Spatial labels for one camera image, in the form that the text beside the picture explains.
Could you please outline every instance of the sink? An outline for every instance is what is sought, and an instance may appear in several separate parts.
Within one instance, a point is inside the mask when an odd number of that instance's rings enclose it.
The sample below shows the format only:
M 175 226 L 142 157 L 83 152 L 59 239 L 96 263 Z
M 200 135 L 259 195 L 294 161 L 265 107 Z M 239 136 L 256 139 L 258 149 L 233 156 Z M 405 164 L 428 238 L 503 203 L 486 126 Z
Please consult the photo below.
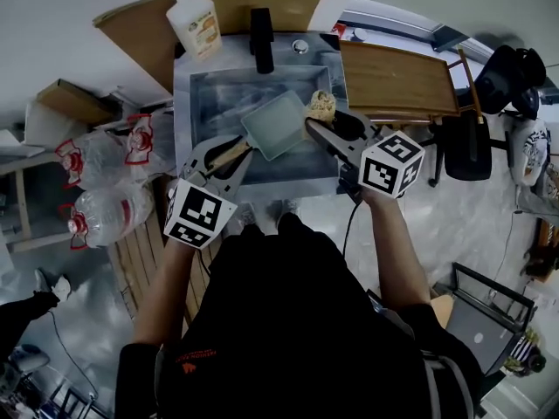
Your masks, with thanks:
M 293 90 L 303 104 L 313 92 L 331 92 L 327 66 L 276 65 L 270 74 L 256 67 L 190 75 L 190 134 L 192 146 L 217 135 L 246 135 L 241 119 L 277 96 Z M 243 184 L 336 177 L 336 159 L 313 141 L 303 141 L 273 161 L 257 151 Z

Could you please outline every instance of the hand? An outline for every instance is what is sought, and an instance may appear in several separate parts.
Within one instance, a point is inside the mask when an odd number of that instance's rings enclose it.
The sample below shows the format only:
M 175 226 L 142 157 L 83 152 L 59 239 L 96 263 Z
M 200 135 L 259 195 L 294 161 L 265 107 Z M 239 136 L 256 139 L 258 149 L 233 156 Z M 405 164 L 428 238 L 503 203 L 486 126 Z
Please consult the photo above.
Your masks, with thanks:
M 361 190 L 361 197 L 365 203 L 367 203 L 371 208 L 380 208 L 384 206 L 389 206 L 393 204 L 398 204 L 396 199 L 392 199 L 388 196 L 381 194 L 373 189 L 365 188 Z

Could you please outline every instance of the person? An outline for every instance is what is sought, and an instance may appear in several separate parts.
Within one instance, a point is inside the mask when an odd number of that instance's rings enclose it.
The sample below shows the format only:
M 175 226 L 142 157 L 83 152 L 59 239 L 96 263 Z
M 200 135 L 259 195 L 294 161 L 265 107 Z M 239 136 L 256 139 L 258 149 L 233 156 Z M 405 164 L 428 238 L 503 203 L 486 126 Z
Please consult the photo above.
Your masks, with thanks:
M 121 351 L 115 417 L 197 417 L 240 411 L 433 417 L 424 352 L 458 365 L 473 405 L 482 375 L 467 347 L 438 323 L 430 288 L 397 201 L 364 189 L 383 305 L 376 313 L 323 233 L 293 213 L 278 234 L 247 225 L 210 265 L 200 310 L 181 338 L 195 250 L 167 242 Z M 442 417 L 468 417 L 457 378 L 435 373 Z
M 47 284 L 45 275 L 39 269 L 35 270 L 35 279 L 37 280 L 37 290 L 33 291 L 32 297 L 0 306 L 0 319 L 2 320 L 0 363 L 8 361 L 27 326 L 34 319 L 42 317 L 56 307 L 59 302 L 66 301 L 71 292 L 70 283 L 64 276 L 61 276 L 52 288 Z

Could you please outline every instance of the cardboard box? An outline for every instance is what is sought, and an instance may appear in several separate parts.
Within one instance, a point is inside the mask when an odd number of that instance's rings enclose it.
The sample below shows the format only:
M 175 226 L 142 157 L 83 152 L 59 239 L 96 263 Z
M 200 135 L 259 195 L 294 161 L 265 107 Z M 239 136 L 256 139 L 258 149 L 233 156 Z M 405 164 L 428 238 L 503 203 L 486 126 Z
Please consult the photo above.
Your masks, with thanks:
M 110 107 L 63 79 L 58 79 L 39 92 L 37 102 L 86 124 L 101 124 L 115 116 L 114 110 Z

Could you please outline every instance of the white wall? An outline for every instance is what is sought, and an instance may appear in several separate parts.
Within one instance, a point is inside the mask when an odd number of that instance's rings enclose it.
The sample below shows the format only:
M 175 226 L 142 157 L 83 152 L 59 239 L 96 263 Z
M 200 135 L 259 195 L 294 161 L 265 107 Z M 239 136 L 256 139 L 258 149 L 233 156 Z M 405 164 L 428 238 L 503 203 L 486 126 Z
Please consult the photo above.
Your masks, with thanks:
M 535 48 L 546 65 L 559 63 L 559 0 L 375 0 L 428 17 L 464 32 L 515 35 Z M 559 67 L 549 70 L 551 78 Z
M 0 124 L 21 118 L 25 102 L 57 78 L 103 94 L 123 87 L 149 104 L 169 97 L 93 28 L 98 15 L 137 0 L 0 0 Z M 346 0 L 322 0 L 311 28 L 329 30 Z

